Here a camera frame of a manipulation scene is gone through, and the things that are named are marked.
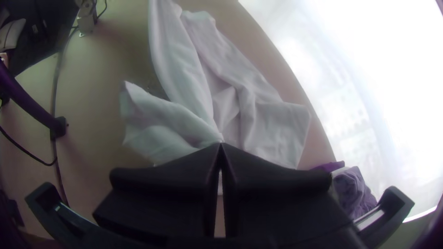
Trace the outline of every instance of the black device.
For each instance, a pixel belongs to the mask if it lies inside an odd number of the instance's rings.
[[[222,171],[226,238],[214,238]],[[67,207],[44,183],[26,201],[67,249],[376,248],[414,203],[396,187],[350,220],[328,194],[330,174],[284,168],[228,144],[214,144],[158,167],[111,171],[113,190],[93,213]]]

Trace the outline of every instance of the wire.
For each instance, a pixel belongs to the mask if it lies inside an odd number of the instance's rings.
[[[105,0],[105,9],[100,14],[98,14],[97,19],[103,15],[103,13],[106,11],[107,8],[108,8],[108,2],[107,0]],[[71,27],[71,29],[76,29],[76,28],[78,28],[78,25]]]
[[[52,166],[57,162],[57,157],[54,158],[54,161],[52,163],[46,163],[40,158],[34,156],[31,152],[27,151],[25,148],[23,148],[20,144],[18,144],[14,139],[12,139],[6,131],[0,126],[0,132],[6,137],[7,140],[9,140],[15,147],[19,148],[21,151],[23,151],[28,156],[32,157],[32,159],[38,161],[39,163],[46,165],[46,166]]]
[[[107,8],[108,8],[108,2],[105,0],[105,9],[100,14],[98,14],[97,19],[103,15],[103,13],[106,11]]]
[[[11,25],[9,25],[8,32],[6,33],[6,37],[5,37],[5,42],[3,43],[3,48],[6,48],[6,41],[8,40],[9,32],[11,31],[11,28],[14,25],[14,23],[15,23],[15,21],[12,21]]]

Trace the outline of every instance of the black cable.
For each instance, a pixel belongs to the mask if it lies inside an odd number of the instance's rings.
[[[43,160],[41,160],[40,158],[34,156],[31,152],[27,151],[20,144],[18,144],[14,139],[12,139],[1,126],[0,126],[0,132],[6,137],[7,140],[9,140],[13,145],[15,145],[15,147],[19,148],[21,151],[23,151],[25,154],[32,157],[32,159],[38,161],[39,163],[46,165],[46,166],[52,166],[57,162],[57,157],[54,158],[54,161],[52,163],[46,163]]]
[[[105,0],[105,9],[100,14],[98,14],[97,19],[99,19],[103,15],[103,13],[106,11],[107,8],[108,8],[108,2]]]
[[[65,54],[65,50],[66,50],[66,47],[68,46],[69,41],[74,36],[74,34],[77,30],[78,30],[78,27],[75,27],[74,30],[69,34],[65,45],[60,49],[59,56],[57,57],[57,62],[55,65],[55,72],[54,72],[54,77],[53,77],[53,82],[52,82],[51,115],[53,117],[55,117],[55,103],[56,103],[56,96],[57,96],[57,86],[58,86],[58,82],[59,82],[60,68],[61,68],[61,64],[63,61],[63,56]],[[56,145],[55,141],[51,141],[51,146],[52,146],[52,153],[54,154],[54,156],[57,156],[57,145]],[[59,184],[61,199],[69,207],[68,198],[66,197],[65,188],[63,187],[63,181],[61,180],[61,172],[60,172],[60,167],[59,167],[58,161],[55,162],[54,168],[55,168],[55,174],[57,176],[57,182]]]
[[[11,28],[14,25],[14,23],[15,23],[15,21],[12,21],[11,25],[9,25],[8,32],[6,33],[6,37],[5,37],[5,42],[3,43],[3,48],[6,48],[6,41],[8,40],[9,32],[11,31]]]

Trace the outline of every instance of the purple cloth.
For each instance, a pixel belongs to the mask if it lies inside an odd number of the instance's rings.
[[[351,219],[356,219],[377,206],[377,200],[366,186],[358,167],[339,173],[333,181],[340,206]]]
[[[339,162],[330,162],[327,164],[322,164],[320,166],[317,166],[315,168],[312,168],[311,170],[323,170],[328,173],[331,173],[335,170],[341,169],[345,166],[345,161],[339,161]]]

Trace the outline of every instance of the white cloth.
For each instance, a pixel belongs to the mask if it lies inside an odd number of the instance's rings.
[[[126,83],[120,98],[124,143],[160,164],[225,141],[297,168],[309,128],[307,109],[283,102],[207,12],[182,11],[170,0],[150,0],[149,6],[154,69],[173,103]]]

